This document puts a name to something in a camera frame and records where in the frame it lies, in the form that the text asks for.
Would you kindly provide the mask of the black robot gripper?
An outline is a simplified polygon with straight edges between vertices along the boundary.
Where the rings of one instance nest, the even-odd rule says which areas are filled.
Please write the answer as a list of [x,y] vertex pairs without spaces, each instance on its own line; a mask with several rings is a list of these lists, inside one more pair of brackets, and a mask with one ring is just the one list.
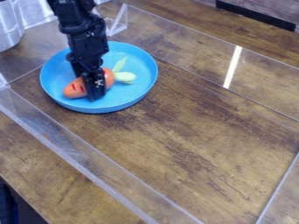
[[93,17],[90,27],[80,34],[68,35],[69,53],[66,61],[76,77],[81,76],[88,99],[93,102],[106,94],[105,73],[101,68],[102,55],[108,52],[106,24]]

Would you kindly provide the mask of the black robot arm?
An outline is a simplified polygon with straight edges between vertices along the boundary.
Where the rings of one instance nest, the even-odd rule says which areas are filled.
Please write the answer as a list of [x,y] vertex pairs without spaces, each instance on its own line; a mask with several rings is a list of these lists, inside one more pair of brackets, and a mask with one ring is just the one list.
[[101,68],[102,56],[108,53],[105,20],[92,12],[93,0],[46,0],[46,3],[68,39],[66,61],[76,77],[82,79],[88,99],[94,101],[108,89]]

